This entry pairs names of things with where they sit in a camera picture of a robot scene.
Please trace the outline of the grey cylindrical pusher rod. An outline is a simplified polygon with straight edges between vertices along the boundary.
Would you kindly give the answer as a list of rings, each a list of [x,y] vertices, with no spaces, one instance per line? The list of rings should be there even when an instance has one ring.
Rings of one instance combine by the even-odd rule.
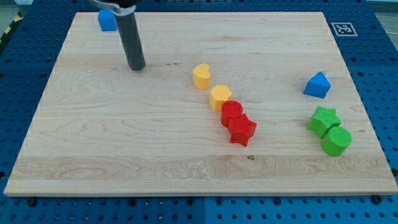
[[[116,23],[129,68],[142,70],[146,62],[134,13],[116,16]]]

